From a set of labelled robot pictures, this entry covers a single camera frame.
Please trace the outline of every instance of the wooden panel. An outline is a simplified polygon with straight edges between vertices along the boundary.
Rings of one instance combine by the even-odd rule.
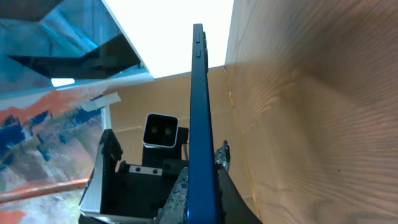
[[[398,222],[398,3],[235,0],[226,73],[264,223]]]

